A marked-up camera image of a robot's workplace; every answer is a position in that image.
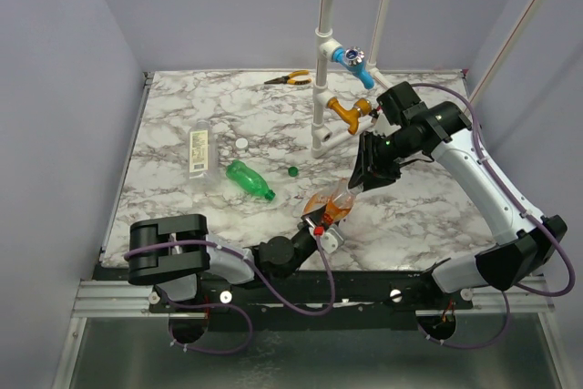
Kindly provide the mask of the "white round bottle cap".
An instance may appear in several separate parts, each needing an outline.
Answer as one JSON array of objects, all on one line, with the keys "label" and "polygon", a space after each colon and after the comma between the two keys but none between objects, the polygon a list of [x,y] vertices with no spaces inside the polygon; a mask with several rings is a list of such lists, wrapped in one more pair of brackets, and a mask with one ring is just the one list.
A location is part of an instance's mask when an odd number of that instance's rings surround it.
[{"label": "white round bottle cap", "polygon": [[249,147],[249,142],[246,138],[237,138],[235,141],[235,147],[238,150],[247,150]]}]

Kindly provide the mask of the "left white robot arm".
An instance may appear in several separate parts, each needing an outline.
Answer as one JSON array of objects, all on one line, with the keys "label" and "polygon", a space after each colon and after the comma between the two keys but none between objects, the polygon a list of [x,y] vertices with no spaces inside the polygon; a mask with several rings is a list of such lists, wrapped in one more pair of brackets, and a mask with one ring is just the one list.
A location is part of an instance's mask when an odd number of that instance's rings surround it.
[{"label": "left white robot arm", "polygon": [[195,310],[202,290],[197,275],[208,272],[235,286],[291,277],[315,252],[332,253],[334,227],[302,218],[290,238],[275,236],[252,247],[237,248],[209,232],[200,214],[141,220],[130,226],[128,283],[157,286],[183,312]]}]

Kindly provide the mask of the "brass yellow faucet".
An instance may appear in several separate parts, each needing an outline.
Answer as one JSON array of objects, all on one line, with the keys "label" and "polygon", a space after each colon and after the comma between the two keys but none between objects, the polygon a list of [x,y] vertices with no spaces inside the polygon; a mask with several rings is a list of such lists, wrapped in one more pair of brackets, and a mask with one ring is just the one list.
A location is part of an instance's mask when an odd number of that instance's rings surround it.
[{"label": "brass yellow faucet", "polygon": [[350,109],[346,109],[336,97],[333,97],[328,101],[326,107],[347,124],[347,131],[353,136],[359,129],[360,118],[368,116],[373,110],[371,103],[365,98],[358,99]]}]

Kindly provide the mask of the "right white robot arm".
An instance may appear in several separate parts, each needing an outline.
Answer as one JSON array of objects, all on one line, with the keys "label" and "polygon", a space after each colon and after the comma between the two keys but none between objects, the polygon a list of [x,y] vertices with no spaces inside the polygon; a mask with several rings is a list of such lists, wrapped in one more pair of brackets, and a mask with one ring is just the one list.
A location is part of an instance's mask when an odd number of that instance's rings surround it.
[{"label": "right white robot arm", "polygon": [[492,248],[447,259],[426,272],[419,286],[421,302],[442,307],[452,293],[491,286],[506,291],[542,267],[560,245],[567,225],[534,207],[487,156],[479,135],[460,108],[446,101],[428,107],[419,100],[380,97],[382,114],[398,129],[391,135],[365,131],[349,189],[363,191],[395,183],[411,157],[421,152],[443,166],[473,201],[494,237]]}]

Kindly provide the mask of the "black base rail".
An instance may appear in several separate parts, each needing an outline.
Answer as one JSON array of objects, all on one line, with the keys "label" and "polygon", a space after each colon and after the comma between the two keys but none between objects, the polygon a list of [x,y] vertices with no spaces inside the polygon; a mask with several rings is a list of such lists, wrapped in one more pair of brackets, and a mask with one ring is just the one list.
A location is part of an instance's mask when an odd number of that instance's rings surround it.
[{"label": "black base rail", "polygon": [[335,291],[334,308],[324,316],[289,309],[262,282],[233,286],[209,273],[199,278],[198,295],[190,304],[211,305],[222,292],[230,292],[234,309],[209,307],[188,316],[186,309],[160,300],[147,304],[144,313],[169,317],[179,338],[194,340],[205,332],[412,331],[418,325],[427,325],[435,338],[447,339],[453,334],[455,313],[474,306],[461,292],[438,291],[418,271],[335,271],[332,276],[329,280],[324,271],[297,271],[272,284],[276,292],[304,310],[320,309]]}]

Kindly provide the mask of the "clear square water bottle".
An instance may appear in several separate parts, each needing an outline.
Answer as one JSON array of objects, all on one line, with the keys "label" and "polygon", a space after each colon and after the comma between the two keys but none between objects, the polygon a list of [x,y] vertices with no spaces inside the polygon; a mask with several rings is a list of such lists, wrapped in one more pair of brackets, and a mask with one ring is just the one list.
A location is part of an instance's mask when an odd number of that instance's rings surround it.
[{"label": "clear square water bottle", "polygon": [[188,134],[189,179],[210,181],[218,172],[217,139],[210,122],[198,120]]}]

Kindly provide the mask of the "blue plastic faucet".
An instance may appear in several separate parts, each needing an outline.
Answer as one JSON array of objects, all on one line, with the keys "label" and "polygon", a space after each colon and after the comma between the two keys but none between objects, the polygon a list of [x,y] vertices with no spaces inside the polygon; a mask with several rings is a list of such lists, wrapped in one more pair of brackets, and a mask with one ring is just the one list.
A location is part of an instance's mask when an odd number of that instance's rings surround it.
[{"label": "blue plastic faucet", "polygon": [[333,52],[332,61],[342,65],[358,78],[365,89],[370,90],[374,87],[373,77],[365,69],[365,53],[360,47],[352,46],[346,49],[339,47]]}]

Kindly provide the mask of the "orange label tea bottle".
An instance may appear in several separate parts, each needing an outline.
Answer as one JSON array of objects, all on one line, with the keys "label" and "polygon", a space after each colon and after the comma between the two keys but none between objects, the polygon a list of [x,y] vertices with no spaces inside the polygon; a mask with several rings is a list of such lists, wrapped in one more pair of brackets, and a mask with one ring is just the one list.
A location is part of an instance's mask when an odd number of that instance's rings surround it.
[{"label": "orange label tea bottle", "polygon": [[363,191],[362,184],[350,189],[348,183],[347,178],[342,178],[316,192],[304,206],[302,215],[312,215],[315,223],[326,227],[344,219]]}]

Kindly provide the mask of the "white PVC pipe frame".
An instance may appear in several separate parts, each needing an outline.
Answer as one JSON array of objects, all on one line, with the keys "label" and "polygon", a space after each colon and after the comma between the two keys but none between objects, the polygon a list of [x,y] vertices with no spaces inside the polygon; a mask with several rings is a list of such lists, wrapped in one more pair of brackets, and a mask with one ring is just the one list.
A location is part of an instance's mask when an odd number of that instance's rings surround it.
[{"label": "white PVC pipe frame", "polygon": [[[391,83],[377,67],[380,41],[386,22],[388,5],[390,0],[380,0],[376,15],[370,52],[365,53],[365,69],[373,77],[374,85],[388,88]],[[487,66],[485,73],[480,77],[476,87],[470,95],[470,101],[476,103],[481,94],[486,90],[497,70],[503,65],[511,49],[517,43],[527,24],[532,20],[543,0],[528,0],[523,11],[518,16],[513,27],[509,31],[503,44],[496,52],[492,61]],[[332,37],[333,0],[320,0],[318,25],[315,29],[316,69],[312,82],[312,146],[311,153],[315,158],[320,158],[331,149],[356,137],[356,135],[373,125],[371,121],[362,122],[356,134],[350,135],[347,124],[344,123],[333,111],[326,107],[328,101],[339,96],[334,94],[328,85],[328,68],[330,64],[342,65],[332,61],[333,52],[339,47],[344,48]]]}]

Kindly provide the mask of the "green plastic bottle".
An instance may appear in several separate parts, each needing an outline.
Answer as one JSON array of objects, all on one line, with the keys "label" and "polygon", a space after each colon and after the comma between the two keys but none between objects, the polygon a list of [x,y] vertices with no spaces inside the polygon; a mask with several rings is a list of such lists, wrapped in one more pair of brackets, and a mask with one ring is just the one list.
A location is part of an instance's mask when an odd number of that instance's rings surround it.
[{"label": "green plastic bottle", "polygon": [[272,201],[275,198],[275,192],[269,187],[266,180],[240,160],[233,160],[229,164],[226,168],[226,176],[254,197],[267,201]]}]

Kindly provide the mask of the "yellow handled pliers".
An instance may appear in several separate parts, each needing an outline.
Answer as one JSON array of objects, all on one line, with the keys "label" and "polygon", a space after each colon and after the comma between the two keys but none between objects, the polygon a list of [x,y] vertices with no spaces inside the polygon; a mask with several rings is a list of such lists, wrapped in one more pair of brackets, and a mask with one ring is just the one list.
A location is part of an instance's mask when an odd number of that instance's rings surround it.
[{"label": "yellow handled pliers", "polygon": [[264,82],[264,85],[304,86],[312,82],[309,70],[296,70],[287,75],[275,77]]}]

